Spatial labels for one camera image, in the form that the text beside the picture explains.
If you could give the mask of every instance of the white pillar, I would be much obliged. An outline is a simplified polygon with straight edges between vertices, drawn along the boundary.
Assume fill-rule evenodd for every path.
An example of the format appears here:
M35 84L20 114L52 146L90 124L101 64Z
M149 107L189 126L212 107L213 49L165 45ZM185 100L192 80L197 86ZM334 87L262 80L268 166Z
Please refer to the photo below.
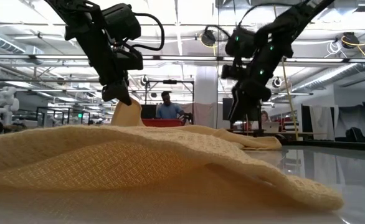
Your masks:
M217 78L216 67L198 67L196 70L193 107L195 124L216 128Z
M195 103L217 103L217 81L216 67L198 67L195 76Z

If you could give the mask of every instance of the red bin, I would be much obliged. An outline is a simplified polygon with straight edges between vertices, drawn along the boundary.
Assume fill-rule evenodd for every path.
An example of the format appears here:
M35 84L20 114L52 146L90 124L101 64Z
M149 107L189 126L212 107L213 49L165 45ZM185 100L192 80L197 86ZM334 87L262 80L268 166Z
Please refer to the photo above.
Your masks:
M143 119L143 123L148 127L178 127L184 126L183 121L179 119Z

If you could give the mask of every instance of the towel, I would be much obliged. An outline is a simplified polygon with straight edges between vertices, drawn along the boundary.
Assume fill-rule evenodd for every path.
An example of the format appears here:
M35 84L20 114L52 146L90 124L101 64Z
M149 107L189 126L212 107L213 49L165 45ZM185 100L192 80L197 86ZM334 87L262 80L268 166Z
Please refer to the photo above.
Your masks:
M124 126L62 126L0 135L0 190L63 192L65 197L73 192L92 197L93 192L110 190L117 192L114 203L119 206L129 203L132 192L145 195L134 199L142 204L151 203L143 198L156 197L159 191L168 192L179 206L182 200L194 198L195 205L189 207L220 203L251 209L337 210L343 206L334 190L285 175L232 143L246 146L255 139L236 140L208 128L203 129L208 133L197 133L195 126L145 127L134 116L139 113L125 119L116 115L113 124Z
M144 126L140 116L142 110L141 105L134 99L131 99L131 102L132 104L130 106L127 106L124 103L117 104L111 125L123 127ZM169 129L178 129L189 131L190 133L215 136L229 141L243 150L279 150L282 147L281 143L275 137L254 138L252 136L233 134L225 129L213 129L199 125L187 125Z

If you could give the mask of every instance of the white humanoid robot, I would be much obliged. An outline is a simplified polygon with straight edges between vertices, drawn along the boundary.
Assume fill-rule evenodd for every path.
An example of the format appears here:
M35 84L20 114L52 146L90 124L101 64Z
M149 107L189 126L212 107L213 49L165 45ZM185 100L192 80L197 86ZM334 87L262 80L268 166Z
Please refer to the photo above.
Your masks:
M12 124L12 114L19 110L19 100L14 97L15 87L4 87L0 91L0 115L3 125Z
M52 126L53 127L62 126L62 122L58 121L54 116L50 117L50 121L52 121Z

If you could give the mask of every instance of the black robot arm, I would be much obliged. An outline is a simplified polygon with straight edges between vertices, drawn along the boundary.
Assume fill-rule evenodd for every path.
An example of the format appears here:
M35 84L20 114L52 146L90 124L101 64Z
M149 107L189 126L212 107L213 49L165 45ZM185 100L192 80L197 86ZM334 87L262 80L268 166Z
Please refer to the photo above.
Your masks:
M281 59L293 57L293 41L333 1L303 1L280 14L271 24L265 25L256 33L245 30L239 23L225 46L226 53L234 57L234 64L224 65L221 75L221 78L238 81L232 89L234 102L229 114L232 123L242 119L245 114L258 110L261 106L260 100L270 99L272 93L265 85L273 77ZM253 57L246 69L242 66L242 57Z
M163 48L164 30L160 21L150 14L135 14L126 4L117 4L101 11L100 6L87 0L45 1L65 21L65 39L76 38L90 65L97 71L104 86L103 100L117 98L131 105L127 70L143 69L142 54L135 47L150 50ZM136 16L149 16L159 24L162 36L159 48L126 44L127 40L141 36L141 26Z

